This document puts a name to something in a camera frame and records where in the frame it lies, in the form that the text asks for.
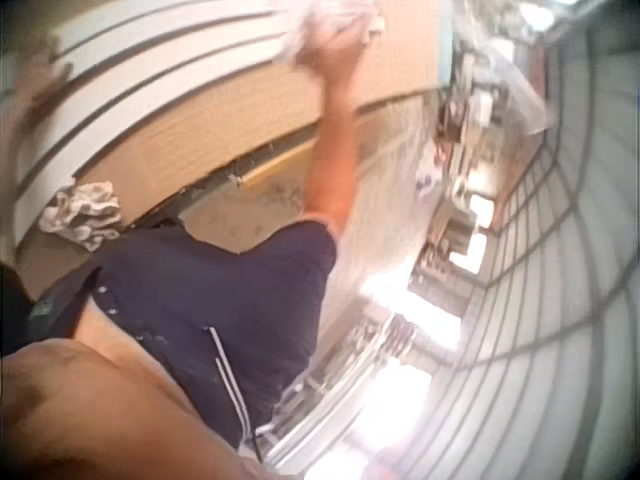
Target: wall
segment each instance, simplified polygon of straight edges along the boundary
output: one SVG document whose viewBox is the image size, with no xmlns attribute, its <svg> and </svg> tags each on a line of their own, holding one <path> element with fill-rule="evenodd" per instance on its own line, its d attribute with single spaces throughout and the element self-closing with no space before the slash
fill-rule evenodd
<svg viewBox="0 0 640 480">
<path fill-rule="evenodd" d="M 558 122 L 510 198 L 456 367 L 434 376 L 407 478 L 620 478 L 638 451 L 639 13 L 615 2 L 547 52 Z"/>
</svg>

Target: dark blue shorts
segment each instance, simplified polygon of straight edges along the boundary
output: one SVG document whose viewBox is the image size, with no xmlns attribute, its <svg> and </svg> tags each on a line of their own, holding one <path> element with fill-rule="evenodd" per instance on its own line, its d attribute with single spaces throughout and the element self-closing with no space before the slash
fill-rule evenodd
<svg viewBox="0 0 640 480">
<path fill-rule="evenodd" d="M 205 423 L 237 446 L 269 421 L 307 368 L 335 260 L 335 241 L 314 221 L 240 255 L 181 226 L 138 230 L 59 280 L 34 313 L 53 319 L 49 337 L 70 336 L 93 295 L 166 368 Z"/>
</svg>

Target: window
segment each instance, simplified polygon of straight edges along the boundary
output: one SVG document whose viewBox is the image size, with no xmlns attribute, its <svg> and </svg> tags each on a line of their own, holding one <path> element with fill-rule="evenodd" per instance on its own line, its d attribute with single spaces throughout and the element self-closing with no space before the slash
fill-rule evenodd
<svg viewBox="0 0 640 480">
<path fill-rule="evenodd" d="M 304 480 L 360 480 L 369 463 L 363 453 L 338 445 L 325 453 L 304 476 Z"/>
<path fill-rule="evenodd" d="M 376 375 L 354 424 L 359 443 L 377 452 L 413 432 L 427 401 L 431 375 L 396 359 Z"/>
<path fill-rule="evenodd" d="M 376 304 L 404 315 L 443 347 L 455 349 L 460 340 L 460 318 L 398 285 L 391 274 L 375 274 L 367 279 L 361 292 Z"/>
<path fill-rule="evenodd" d="M 491 220 L 493 220 L 493 210 L 495 208 L 494 203 L 479 195 L 471 195 L 469 208 L 478 216 L 476 225 L 489 228 Z"/>
<path fill-rule="evenodd" d="M 536 32 L 546 32 L 556 20 L 551 10 L 533 3 L 521 3 L 520 15 Z"/>
<path fill-rule="evenodd" d="M 305 480 L 360 480 L 369 478 L 372 467 L 384 468 L 389 478 L 400 478 L 381 461 L 381 451 L 414 431 L 430 384 L 428 373 L 390 359 L 373 378 L 364 408 L 348 434 L 307 471 Z"/>
<path fill-rule="evenodd" d="M 507 38 L 495 37 L 490 40 L 491 45 L 507 60 L 513 62 L 516 53 L 516 45 Z"/>
<path fill-rule="evenodd" d="M 484 258 L 484 250 L 487 247 L 487 237 L 482 233 L 474 233 L 471 236 L 469 242 L 469 250 L 466 255 L 451 252 L 449 254 L 449 261 L 456 264 L 460 268 L 470 271 L 473 274 L 477 274 L 480 271 L 482 265 L 482 259 Z"/>
</svg>

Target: man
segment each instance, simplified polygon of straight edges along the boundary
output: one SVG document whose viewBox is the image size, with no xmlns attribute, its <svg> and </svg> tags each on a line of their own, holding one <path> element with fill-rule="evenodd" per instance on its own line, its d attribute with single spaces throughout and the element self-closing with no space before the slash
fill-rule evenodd
<svg viewBox="0 0 640 480">
<path fill-rule="evenodd" d="M 47 340 L 3 359 L 5 468 L 98 479 L 262 475 L 233 449 L 269 421 L 316 347 L 356 193 L 349 97 L 364 29 L 364 20 L 342 32 L 313 24 L 300 54 L 321 79 L 323 118 L 298 222 L 241 255 L 177 224 L 135 231 L 44 293 L 28 336 Z M 20 89 L 16 104 L 28 112 L 33 91 Z"/>
</svg>

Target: cloth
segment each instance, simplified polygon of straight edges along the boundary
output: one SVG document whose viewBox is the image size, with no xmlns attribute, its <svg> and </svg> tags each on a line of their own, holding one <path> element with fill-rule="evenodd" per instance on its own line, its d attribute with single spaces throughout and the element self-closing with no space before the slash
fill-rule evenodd
<svg viewBox="0 0 640 480">
<path fill-rule="evenodd" d="M 384 19 L 376 0 L 282 0 L 280 7 L 287 11 L 287 34 L 282 41 L 280 57 L 293 61 L 304 46 L 305 23 L 309 17 L 326 22 L 336 31 L 342 30 L 361 16 L 369 19 L 369 29 L 363 42 L 369 42 L 369 32 L 384 31 Z"/>
<path fill-rule="evenodd" d="M 424 149 L 424 155 L 416 172 L 416 190 L 420 197 L 426 197 L 442 183 L 443 166 L 437 164 L 437 148 L 433 140 L 429 140 Z"/>
<path fill-rule="evenodd" d="M 199 242 L 181 226 L 136 230 L 56 282 L 32 321 L 53 321 L 49 338 L 69 337 L 92 295 L 163 365 L 203 421 L 237 447 L 244 423 L 267 423 L 307 368 L 336 255 L 326 227 L 313 221 L 241 255 Z M 225 377 L 237 381 L 240 395 L 231 400 Z M 248 422 L 238 421 L 240 399 Z"/>
<path fill-rule="evenodd" d="M 55 204 L 44 209 L 38 226 L 78 243 L 90 252 L 105 240 L 120 236 L 120 204 L 111 182 L 65 187 L 55 196 Z"/>
</svg>

